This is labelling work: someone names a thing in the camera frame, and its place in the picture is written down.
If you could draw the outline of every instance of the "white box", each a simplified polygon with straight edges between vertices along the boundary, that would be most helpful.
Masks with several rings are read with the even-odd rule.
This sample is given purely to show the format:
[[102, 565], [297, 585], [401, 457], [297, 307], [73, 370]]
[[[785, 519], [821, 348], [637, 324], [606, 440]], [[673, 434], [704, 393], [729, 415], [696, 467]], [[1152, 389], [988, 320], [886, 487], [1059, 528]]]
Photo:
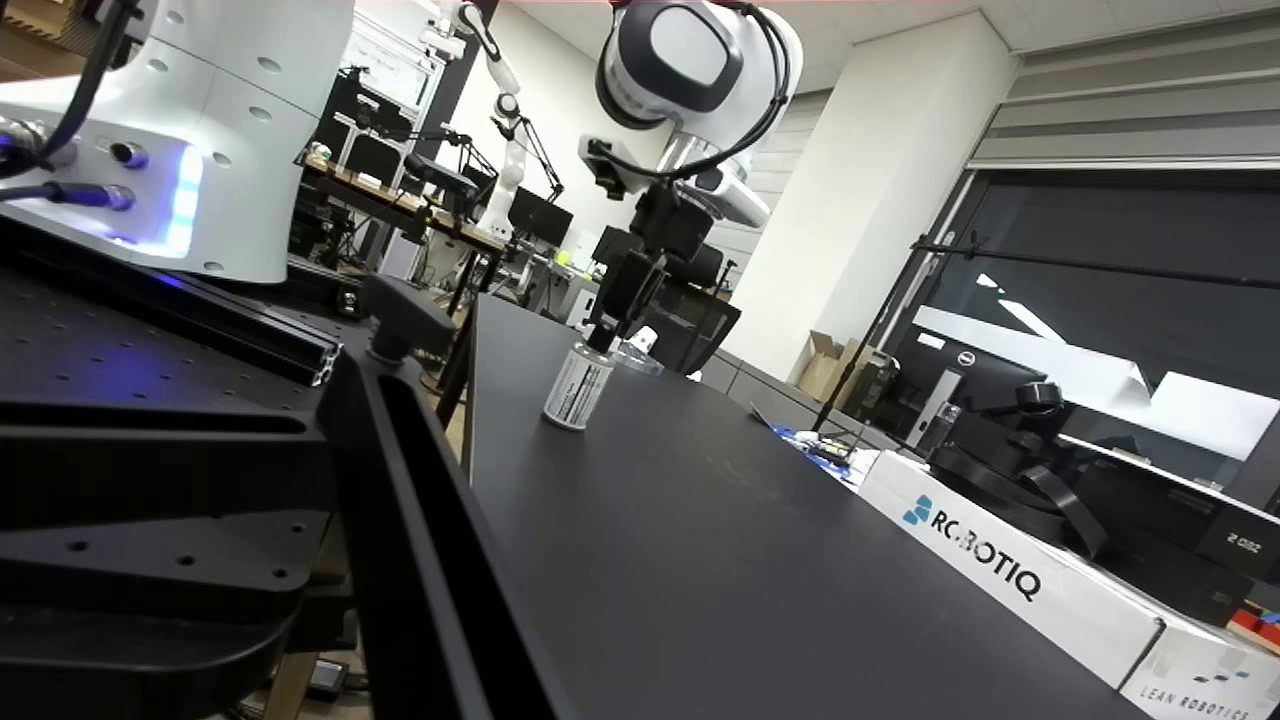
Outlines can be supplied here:
[[1160, 720], [1266, 720], [1280, 661], [1016, 531], [897, 452], [859, 497], [929, 552]]

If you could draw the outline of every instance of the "white robot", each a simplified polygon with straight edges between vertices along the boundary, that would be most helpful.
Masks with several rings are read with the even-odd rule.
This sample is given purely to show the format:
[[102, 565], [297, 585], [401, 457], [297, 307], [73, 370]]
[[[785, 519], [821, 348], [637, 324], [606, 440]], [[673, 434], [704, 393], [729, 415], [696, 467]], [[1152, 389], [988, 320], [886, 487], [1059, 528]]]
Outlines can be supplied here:
[[[107, 28], [139, 0], [114, 0]], [[313, 135], [351, 32], [356, 0], [150, 0], [143, 49], [94, 86], [0, 82], [0, 212], [107, 257], [279, 282]], [[461, 0], [435, 0], [423, 53], [457, 55]], [[796, 32], [752, 2], [616, 0], [601, 55], [601, 100], [619, 125], [676, 121], [682, 144], [642, 172], [595, 144], [589, 165], [619, 187], [678, 178], [708, 204], [740, 204], [733, 161], [759, 138], [800, 76]], [[526, 135], [511, 133], [506, 178], [518, 183]]]

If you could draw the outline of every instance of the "black table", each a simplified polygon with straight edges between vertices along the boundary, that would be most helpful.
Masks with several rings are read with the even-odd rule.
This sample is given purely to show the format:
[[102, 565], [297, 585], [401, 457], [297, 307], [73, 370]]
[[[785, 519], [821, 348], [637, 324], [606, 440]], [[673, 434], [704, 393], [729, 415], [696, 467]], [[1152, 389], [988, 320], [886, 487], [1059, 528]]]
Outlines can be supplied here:
[[466, 479], [584, 720], [1113, 720], [1128, 698], [676, 376], [538, 418], [566, 332], [479, 299]]

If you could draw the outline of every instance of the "ceiling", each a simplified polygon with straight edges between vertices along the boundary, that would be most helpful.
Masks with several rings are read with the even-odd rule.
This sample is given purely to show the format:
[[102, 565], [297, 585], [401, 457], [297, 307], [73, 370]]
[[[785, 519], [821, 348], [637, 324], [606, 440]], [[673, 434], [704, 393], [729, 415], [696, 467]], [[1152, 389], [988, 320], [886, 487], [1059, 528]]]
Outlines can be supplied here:
[[[606, 32], [606, 0], [511, 0], [533, 20], [595, 55]], [[1012, 53], [1049, 53], [1092, 41], [1184, 28], [1243, 10], [1280, 7], [1280, 0], [764, 0], [788, 14], [802, 41], [800, 91], [830, 86], [846, 44], [920, 28], [961, 10], [988, 10]]]

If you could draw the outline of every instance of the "robotiq logo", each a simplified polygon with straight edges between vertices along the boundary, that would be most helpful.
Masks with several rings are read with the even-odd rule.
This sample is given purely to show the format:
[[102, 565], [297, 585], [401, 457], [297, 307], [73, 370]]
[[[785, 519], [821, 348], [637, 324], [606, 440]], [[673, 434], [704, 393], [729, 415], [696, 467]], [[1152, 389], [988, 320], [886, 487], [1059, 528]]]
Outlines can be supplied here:
[[991, 541], [977, 534], [973, 528], [965, 528], [956, 515], [949, 515], [944, 506], [930, 502], [930, 497], [920, 497], [909, 511], [902, 511], [909, 528], [934, 528], [944, 541], [961, 542], [979, 569], [991, 569], [991, 575], [999, 575], [1006, 587], [1016, 587], [1026, 604], [1034, 604], [1041, 595], [1041, 571], [1025, 569], [1016, 555], [1006, 555], [1003, 546], [994, 546]]

